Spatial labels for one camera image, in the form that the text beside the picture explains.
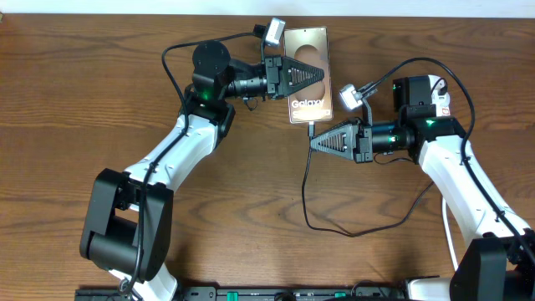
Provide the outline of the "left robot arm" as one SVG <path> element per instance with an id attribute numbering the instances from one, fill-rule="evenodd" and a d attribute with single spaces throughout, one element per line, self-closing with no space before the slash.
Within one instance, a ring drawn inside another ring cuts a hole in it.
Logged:
<path id="1" fill-rule="evenodd" d="M 233 59 L 221 39 L 192 43 L 192 82 L 177 89 L 172 131 L 122 172 L 102 170 L 89 200 L 79 251 L 119 278 L 126 300 L 171 300 L 178 289 L 164 261 L 173 198 L 194 167 L 227 136 L 236 111 L 229 98 L 283 99 L 324 79 L 318 67 L 281 55 L 259 64 Z"/>

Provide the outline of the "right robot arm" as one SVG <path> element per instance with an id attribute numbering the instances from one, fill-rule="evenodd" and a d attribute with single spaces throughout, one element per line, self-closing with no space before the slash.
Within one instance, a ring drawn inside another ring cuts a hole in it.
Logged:
<path id="1" fill-rule="evenodd" d="M 447 82 L 436 75 L 396 79 L 398 118 L 374 122 L 363 89 L 345 86 L 340 96 L 360 118 L 348 120 L 310 141 L 314 151 L 356 163 L 379 153 L 407 151 L 441 193 L 467 245 L 450 278 L 406 281 L 413 300 L 532 300 L 534 231 L 503 200 L 476 160 L 467 134 L 451 116 Z"/>

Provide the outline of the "Galaxy smartphone with bronze screen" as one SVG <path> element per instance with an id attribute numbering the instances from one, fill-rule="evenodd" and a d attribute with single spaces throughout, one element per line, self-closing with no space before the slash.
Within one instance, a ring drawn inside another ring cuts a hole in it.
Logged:
<path id="1" fill-rule="evenodd" d="M 324 78 L 321 81 L 288 97 L 290 122 L 298 124 L 331 120 L 334 113 L 327 28 L 285 30 L 284 54 L 297 61 L 320 68 L 324 72 Z"/>

